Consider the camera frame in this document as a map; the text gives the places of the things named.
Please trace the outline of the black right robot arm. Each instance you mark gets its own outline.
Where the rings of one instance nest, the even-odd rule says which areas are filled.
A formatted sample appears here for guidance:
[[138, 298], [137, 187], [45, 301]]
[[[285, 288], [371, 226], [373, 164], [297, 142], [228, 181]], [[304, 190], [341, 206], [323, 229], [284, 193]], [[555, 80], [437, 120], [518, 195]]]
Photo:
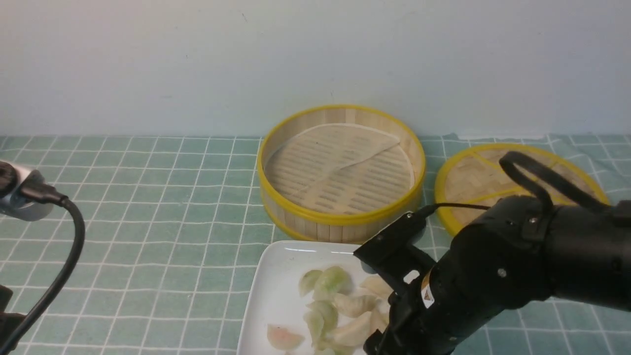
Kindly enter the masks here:
[[602, 212], [509, 196], [462, 228], [433, 260], [413, 245], [442, 204], [406, 212], [354, 256], [393, 292], [368, 355], [450, 355], [505, 310], [558, 297], [630, 310], [630, 203]]

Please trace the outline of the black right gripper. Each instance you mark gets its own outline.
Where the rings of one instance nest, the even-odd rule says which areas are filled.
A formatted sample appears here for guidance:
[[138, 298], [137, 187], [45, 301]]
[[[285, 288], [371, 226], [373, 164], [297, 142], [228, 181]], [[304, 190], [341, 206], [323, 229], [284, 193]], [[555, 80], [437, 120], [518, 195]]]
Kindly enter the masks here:
[[410, 272], [411, 288], [388, 297], [384, 333], [364, 344], [368, 355], [450, 355], [466, 338], [506, 309], [550, 297], [539, 223], [554, 211], [550, 198], [509, 196], [486, 207], [433, 204], [482, 211], [453, 238], [449, 250], [422, 277]]

